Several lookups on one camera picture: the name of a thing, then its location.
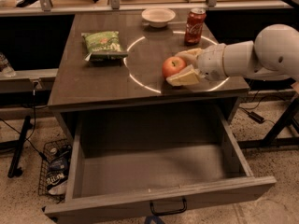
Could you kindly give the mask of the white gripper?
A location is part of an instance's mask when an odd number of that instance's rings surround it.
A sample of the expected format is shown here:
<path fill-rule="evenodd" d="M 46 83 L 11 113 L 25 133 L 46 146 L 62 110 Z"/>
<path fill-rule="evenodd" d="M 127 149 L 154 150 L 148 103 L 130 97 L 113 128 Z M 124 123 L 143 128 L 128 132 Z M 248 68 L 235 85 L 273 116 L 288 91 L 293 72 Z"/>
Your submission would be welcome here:
<path fill-rule="evenodd" d="M 173 87 L 194 85 L 204 76 L 212 81 L 225 80 L 227 78 L 223 68 L 225 47 L 225 44 L 217 44 L 204 50 L 196 48 L 178 52 L 176 57 L 181 58 L 188 66 L 168 77 L 167 83 Z M 199 69 L 193 67 L 196 62 Z"/>

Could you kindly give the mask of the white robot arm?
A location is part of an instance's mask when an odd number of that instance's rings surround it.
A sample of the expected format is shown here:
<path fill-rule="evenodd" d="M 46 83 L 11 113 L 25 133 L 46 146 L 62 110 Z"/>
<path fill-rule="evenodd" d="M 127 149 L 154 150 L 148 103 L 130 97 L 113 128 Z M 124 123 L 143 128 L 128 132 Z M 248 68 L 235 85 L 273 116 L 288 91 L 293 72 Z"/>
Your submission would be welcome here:
<path fill-rule="evenodd" d="M 189 49 L 177 56 L 187 66 L 166 79 L 172 86 L 194 85 L 203 78 L 299 81 L 299 31 L 284 24 L 262 29 L 253 41 Z"/>

